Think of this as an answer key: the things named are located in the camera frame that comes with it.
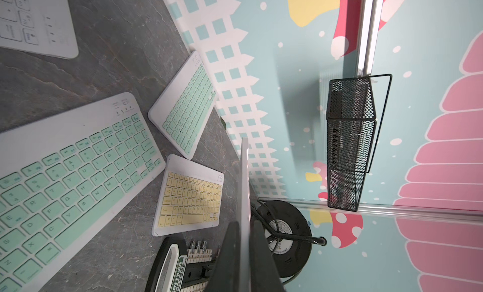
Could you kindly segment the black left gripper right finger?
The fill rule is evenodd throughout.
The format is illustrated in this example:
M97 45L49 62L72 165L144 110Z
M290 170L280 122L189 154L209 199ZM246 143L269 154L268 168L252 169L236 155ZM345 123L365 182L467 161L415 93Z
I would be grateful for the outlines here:
M285 292L259 221L254 221L250 232L250 276L252 291Z

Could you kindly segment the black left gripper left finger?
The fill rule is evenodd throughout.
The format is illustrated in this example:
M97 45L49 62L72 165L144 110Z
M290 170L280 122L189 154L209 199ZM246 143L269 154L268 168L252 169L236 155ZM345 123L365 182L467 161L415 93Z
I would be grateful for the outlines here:
M240 281L240 224L231 222L226 230L213 274L205 292L236 292Z

